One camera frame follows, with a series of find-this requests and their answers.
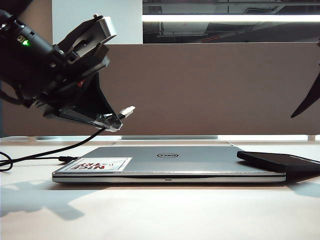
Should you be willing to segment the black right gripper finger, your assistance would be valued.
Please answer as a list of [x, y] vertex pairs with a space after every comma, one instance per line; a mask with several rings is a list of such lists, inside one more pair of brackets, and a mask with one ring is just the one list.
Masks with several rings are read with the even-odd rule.
[[304, 100], [300, 103], [297, 109], [290, 116], [294, 118], [301, 113], [303, 113], [306, 109], [308, 109], [313, 103], [315, 103], [320, 98], [320, 74], [317, 75], [313, 85], [311, 86], [309, 92], [307, 93]]

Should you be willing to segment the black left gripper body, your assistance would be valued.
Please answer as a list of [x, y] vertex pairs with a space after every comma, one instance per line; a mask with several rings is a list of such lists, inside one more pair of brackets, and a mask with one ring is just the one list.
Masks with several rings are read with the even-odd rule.
[[64, 73], [52, 77], [51, 82], [42, 87], [34, 96], [26, 96], [23, 105], [28, 108], [31, 105], [44, 106], [44, 113], [45, 111], [61, 111], [60, 103], [62, 101], [60, 100], [59, 87], [62, 85], [62, 81], [73, 81], [99, 73], [109, 64], [108, 51], [109, 49], [105, 45], [98, 44], [75, 63], [66, 65]]

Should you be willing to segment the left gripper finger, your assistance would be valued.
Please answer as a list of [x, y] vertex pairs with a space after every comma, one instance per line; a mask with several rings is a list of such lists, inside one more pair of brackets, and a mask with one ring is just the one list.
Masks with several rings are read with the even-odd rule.
[[114, 114], [101, 88], [99, 74], [73, 81], [63, 80], [58, 88], [60, 110], [67, 116], [97, 116]]
[[58, 118], [60, 120], [91, 125], [100, 129], [105, 128], [109, 132], [117, 132], [123, 125], [114, 112], [107, 112], [105, 115], [104, 112], [96, 111], [48, 110], [44, 112], [43, 116], [48, 119]]

